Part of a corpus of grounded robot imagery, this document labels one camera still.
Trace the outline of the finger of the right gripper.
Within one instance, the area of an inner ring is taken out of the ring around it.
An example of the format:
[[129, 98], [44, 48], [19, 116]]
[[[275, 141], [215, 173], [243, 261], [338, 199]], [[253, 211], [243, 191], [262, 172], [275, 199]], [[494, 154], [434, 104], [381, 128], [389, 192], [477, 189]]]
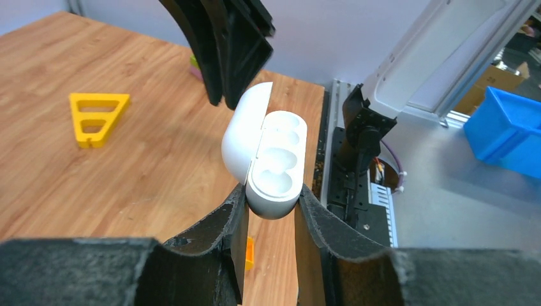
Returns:
[[160, 0], [185, 35], [202, 74], [210, 104], [219, 105], [223, 88], [211, 20], [200, 0]]
[[202, 1], [210, 22], [200, 56], [212, 105], [235, 110], [241, 96], [270, 59], [272, 17], [261, 1]]

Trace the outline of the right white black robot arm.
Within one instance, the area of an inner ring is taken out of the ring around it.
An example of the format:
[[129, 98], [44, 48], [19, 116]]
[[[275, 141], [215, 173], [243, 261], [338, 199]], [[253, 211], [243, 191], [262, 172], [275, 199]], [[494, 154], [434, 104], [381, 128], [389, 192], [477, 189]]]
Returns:
[[[163, 1], [184, 33], [200, 67], [212, 105], [233, 110], [223, 143], [229, 170], [249, 166], [272, 91], [253, 85], [270, 59], [276, 29], [260, 1]], [[346, 139], [337, 154], [346, 169], [366, 171], [380, 141], [426, 80], [505, 1], [431, 1], [391, 54], [344, 103]]]

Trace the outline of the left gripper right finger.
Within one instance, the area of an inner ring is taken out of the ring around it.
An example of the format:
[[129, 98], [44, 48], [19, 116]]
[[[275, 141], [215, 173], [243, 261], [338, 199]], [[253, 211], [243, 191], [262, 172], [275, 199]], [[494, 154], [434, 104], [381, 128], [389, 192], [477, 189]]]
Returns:
[[294, 210], [301, 305], [539, 305], [540, 253], [390, 248], [304, 186]]

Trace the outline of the white earbud charging case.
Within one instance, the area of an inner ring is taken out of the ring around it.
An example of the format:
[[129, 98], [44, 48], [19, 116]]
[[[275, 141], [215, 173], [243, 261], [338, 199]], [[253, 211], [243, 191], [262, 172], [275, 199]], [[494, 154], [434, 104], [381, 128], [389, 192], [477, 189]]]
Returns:
[[246, 188], [250, 209], [263, 219], [288, 215], [304, 185], [308, 126], [285, 110], [268, 112], [273, 84], [240, 98], [221, 142], [227, 170]]

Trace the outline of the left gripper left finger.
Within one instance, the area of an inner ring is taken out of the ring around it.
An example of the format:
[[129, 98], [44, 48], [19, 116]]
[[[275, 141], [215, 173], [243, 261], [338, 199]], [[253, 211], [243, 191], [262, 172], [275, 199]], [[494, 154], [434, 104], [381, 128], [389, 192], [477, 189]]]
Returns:
[[1, 244], [2, 305], [239, 305], [246, 189], [194, 225], [154, 238], [23, 238]]

